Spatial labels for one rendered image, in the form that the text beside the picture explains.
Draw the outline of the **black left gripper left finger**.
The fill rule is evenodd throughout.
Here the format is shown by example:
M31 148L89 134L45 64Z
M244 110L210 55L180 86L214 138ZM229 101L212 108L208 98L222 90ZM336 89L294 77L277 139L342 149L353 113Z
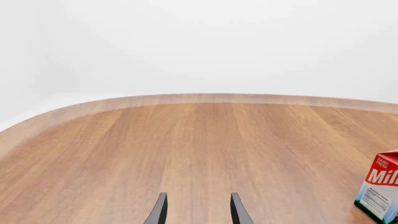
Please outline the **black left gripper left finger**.
M167 194L162 192L144 224L165 224L167 219Z

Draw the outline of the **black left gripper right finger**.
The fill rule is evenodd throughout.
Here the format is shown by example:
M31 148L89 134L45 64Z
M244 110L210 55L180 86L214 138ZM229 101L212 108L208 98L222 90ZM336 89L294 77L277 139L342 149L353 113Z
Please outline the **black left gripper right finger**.
M236 192L231 194L230 210L233 224L254 224Z

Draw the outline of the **red and white milk carton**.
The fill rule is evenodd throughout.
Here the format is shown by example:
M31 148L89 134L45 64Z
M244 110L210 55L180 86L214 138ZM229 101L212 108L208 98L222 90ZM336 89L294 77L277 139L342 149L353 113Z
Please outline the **red and white milk carton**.
M376 155L354 204L378 224L398 224L398 149Z

